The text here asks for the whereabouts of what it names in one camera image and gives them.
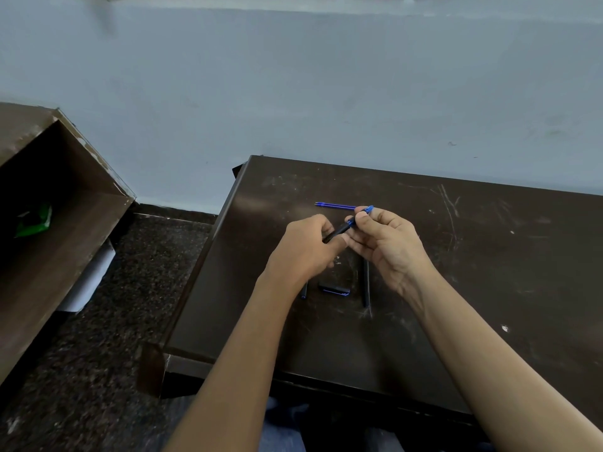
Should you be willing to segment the person's right forearm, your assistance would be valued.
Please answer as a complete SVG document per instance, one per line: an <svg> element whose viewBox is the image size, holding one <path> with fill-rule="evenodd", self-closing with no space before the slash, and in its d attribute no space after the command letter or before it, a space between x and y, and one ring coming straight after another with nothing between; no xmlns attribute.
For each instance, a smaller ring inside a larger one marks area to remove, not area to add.
<svg viewBox="0 0 603 452"><path fill-rule="evenodd" d="M402 279L400 294L497 452L603 452L603 432L433 267Z"/></svg>

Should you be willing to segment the black and blue pen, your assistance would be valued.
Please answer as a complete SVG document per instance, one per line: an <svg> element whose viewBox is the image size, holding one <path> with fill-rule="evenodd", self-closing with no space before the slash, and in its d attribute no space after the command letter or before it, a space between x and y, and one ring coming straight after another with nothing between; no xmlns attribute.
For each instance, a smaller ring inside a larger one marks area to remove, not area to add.
<svg viewBox="0 0 603 452"><path fill-rule="evenodd" d="M340 222L340 225L334 226L334 224L332 224L330 222L330 220L327 220L327 230L322 230L322 243L328 245L331 243L331 241L333 241L334 239L338 238L340 235L344 235L346 234L346 232L348 232L348 230L350 230L352 227L356 226L356 216L352 215L352 217L350 217L347 220L344 220L343 223Z"/></svg>

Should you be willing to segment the person's right hand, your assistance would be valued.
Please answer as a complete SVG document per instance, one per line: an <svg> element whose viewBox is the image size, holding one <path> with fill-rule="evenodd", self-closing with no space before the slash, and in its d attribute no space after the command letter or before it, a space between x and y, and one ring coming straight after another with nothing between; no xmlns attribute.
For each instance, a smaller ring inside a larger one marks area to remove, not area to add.
<svg viewBox="0 0 603 452"><path fill-rule="evenodd" d="M418 302L435 268L413 224L398 216L398 227L352 227L349 248L376 266L389 288Z"/></svg>

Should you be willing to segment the white paper sheet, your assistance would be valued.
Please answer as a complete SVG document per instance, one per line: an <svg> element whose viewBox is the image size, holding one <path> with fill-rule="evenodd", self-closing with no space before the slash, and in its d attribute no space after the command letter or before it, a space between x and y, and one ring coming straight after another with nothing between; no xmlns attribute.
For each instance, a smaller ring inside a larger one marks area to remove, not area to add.
<svg viewBox="0 0 603 452"><path fill-rule="evenodd" d="M92 299L115 255L116 252L113 244L110 239L107 239L88 263L63 301L58 305L56 311L67 313L79 313L82 311Z"/></svg>

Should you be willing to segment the brown wooden shelf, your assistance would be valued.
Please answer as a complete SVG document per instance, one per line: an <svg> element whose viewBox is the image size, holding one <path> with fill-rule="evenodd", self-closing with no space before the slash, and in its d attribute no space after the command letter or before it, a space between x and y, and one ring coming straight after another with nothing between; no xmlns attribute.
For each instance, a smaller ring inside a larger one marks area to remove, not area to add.
<svg viewBox="0 0 603 452"><path fill-rule="evenodd" d="M49 229L15 239L43 201ZM0 102L0 387L134 201L62 111Z"/></svg>

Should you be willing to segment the person's blue jeans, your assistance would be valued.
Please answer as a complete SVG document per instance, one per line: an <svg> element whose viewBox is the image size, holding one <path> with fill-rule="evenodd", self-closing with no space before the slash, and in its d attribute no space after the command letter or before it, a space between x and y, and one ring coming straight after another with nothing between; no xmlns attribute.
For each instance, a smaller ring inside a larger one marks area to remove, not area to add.
<svg viewBox="0 0 603 452"><path fill-rule="evenodd" d="M393 432L333 410L268 398L258 452L405 452Z"/></svg>

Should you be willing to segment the green packet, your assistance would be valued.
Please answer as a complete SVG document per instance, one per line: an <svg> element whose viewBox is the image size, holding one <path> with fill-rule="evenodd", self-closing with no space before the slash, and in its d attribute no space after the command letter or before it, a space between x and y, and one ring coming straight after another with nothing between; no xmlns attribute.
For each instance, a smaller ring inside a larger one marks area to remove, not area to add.
<svg viewBox="0 0 603 452"><path fill-rule="evenodd" d="M22 211L16 217L14 238L29 237L47 231L51 224L53 208L50 202L43 201Z"/></svg>

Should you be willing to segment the person's left hand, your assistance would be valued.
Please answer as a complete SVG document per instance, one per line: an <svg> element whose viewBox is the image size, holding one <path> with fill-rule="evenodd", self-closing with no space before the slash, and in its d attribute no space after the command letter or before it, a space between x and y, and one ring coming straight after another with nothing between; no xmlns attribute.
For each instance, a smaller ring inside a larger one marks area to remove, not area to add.
<svg viewBox="0 0 603 452"><path fill-rule="evenodd" d="M268 258L265 277L299 291L304 283L328 267L328 245L322 230L328 218L315 214L289 223L280 242Z"/></svg>

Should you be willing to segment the person's left forearm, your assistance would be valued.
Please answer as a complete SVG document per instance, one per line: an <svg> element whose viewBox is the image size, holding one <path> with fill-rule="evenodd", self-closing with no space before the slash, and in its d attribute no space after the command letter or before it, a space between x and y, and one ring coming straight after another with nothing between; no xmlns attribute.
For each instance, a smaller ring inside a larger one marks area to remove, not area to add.
<svg viewBox="0 0 603 452"><path fill-rule="evenodd" d="M162 452L257 452L283 326L305 279L266 269Z"/></svg>

